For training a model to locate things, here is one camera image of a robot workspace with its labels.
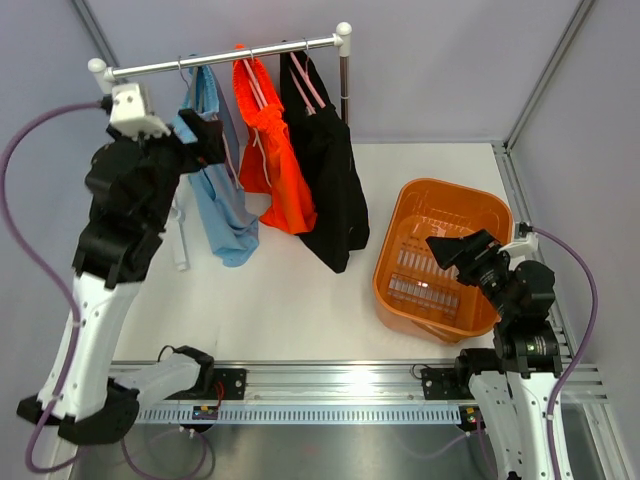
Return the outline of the grey clothes hanger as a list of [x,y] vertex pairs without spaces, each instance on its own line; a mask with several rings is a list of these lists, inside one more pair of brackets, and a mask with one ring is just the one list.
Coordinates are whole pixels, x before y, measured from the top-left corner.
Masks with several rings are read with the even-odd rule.
[[207,110],[207,89],[203,67],[190,67],[190,78],[186,77],[186,70],[180,69],[179,74],[186,86],[186,95],[182,108],[190,108],[199,115],[204,115]]

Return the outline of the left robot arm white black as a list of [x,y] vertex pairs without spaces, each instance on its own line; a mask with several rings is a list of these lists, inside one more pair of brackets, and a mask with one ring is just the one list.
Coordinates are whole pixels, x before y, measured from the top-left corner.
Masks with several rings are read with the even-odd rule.
[[19,417],[57,427],[59,437],[76,446],[116,443],[140,411],[180,392],[200,399],[214,389],[213,358],[189,346],[132,374],[109,374],[181,176],[225,160],[221,121],[191,109],[179,117],[194,141],[183,143],[173,128],[125,135],[111,124],[114,140],[94,154],[85,178],[92,202],[72,262],[71,309],[60,348],[40,392],[17,407]]

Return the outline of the light blue shorts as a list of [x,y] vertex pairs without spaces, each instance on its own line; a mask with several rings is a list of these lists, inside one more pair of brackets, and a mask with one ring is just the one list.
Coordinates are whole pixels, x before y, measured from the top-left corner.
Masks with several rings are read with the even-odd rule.
[[240,148],[224,95],[212,69],[190,71],[189,91],[182,106],[205,120],[222,122],[223,161],[188,176],[210,250],[226,267],[240,267],[259,246],[259,220],[245,205],[239,180]]

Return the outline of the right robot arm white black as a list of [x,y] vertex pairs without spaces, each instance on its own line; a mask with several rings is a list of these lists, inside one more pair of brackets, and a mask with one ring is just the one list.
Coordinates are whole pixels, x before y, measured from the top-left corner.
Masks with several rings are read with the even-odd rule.
[[462,350],[452,375],[457,392],[479,407],[476,424],[489,437],[498,478],[572,478],[554,390],[563,374],[549,321],[555,274],[527,257],[538,247],[536,233],[521,223],[507,245],[485,229],[426,243],[439,268],[456,269],[457,282],[477,288],[499,317],[493,348]]

